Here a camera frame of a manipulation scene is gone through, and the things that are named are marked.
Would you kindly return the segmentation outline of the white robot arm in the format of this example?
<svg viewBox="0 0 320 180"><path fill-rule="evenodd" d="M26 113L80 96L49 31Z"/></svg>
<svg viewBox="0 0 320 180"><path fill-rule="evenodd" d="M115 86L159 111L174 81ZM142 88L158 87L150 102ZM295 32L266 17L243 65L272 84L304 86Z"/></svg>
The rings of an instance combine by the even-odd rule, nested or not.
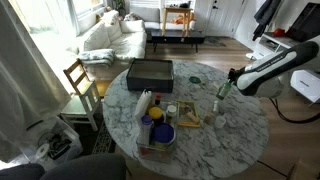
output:
<svg viewBox="0 0 320 180"><path fill-rule="evenodd" d="M245 96L276 98L287 93L294 71L319 68L320 39L315 37L239 70L231 68L228 79Z"/></svg>

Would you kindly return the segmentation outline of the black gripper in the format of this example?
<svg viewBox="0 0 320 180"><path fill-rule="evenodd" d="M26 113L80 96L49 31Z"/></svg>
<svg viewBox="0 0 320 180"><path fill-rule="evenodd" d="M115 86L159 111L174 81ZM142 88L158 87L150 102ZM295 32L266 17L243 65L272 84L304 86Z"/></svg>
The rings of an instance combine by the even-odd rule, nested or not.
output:
<svg viewBox="0 0 320 180"><path fill-rule="evenodd" d="M235 70L234 68L231 68L228 72L228 79L231 82L234 82L237 80L238 77L239 77L239 71Z"/></svg>

